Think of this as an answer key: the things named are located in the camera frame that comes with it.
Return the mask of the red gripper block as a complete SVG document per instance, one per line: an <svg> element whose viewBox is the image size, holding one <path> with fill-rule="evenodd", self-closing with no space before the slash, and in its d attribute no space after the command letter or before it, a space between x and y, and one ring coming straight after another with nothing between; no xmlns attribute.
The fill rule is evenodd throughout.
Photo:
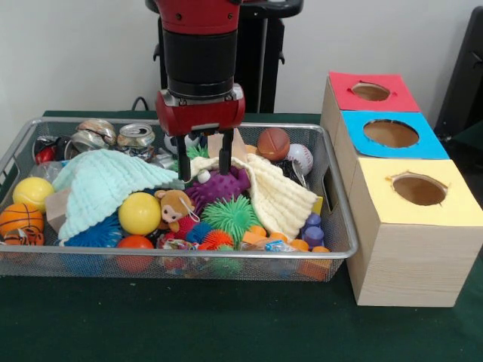
<svg viewBox="0 0 483 362"><path fill-rule="evenodd" d="M220 149L220 174L228 175L231 168L233 129L245 116L243 90L231 90L222 97L210 100L183 99L168 90L157 93L156 113L162 130L177 136L178 175L191 179L190 159L186 154L185 135L202 130L224 130Z"/></svg>

